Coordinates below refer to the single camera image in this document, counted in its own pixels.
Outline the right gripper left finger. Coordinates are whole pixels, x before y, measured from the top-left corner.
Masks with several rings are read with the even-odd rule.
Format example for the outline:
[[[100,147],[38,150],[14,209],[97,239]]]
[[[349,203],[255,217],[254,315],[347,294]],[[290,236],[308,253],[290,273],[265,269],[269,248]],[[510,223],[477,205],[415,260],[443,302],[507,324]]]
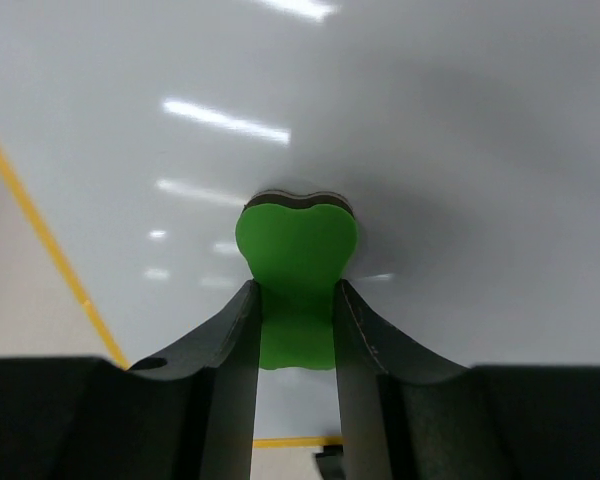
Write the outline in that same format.
[[[97,357],[0,358],[0,479],[246,479],[259,288],[121,369]]]

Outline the green whiteboard eraser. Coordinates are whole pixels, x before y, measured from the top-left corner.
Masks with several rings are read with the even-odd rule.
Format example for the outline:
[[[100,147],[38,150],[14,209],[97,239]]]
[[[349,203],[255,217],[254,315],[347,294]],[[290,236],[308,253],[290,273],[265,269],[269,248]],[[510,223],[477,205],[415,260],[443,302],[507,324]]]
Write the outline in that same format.
[[[260,289],[261,368],[334,369],[334,291],[358,243],[347,199],[261,191],[244,205],[235,240]]]

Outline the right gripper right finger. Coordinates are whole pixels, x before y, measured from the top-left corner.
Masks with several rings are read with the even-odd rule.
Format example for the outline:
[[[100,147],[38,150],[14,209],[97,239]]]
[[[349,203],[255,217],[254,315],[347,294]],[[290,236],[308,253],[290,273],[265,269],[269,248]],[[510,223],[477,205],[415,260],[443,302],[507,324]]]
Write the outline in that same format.
[[[460,366],[334,293],[350,479],[600,479],[600,367]]]

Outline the gold framed whiteboard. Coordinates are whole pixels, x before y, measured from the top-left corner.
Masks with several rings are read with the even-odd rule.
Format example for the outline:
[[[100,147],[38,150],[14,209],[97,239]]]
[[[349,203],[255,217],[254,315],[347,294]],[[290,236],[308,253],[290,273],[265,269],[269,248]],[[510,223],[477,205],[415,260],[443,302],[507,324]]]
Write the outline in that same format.
[[[0,1],[0,355],[176,340],[265,189],[439,354],[600,364],[600,1]]]

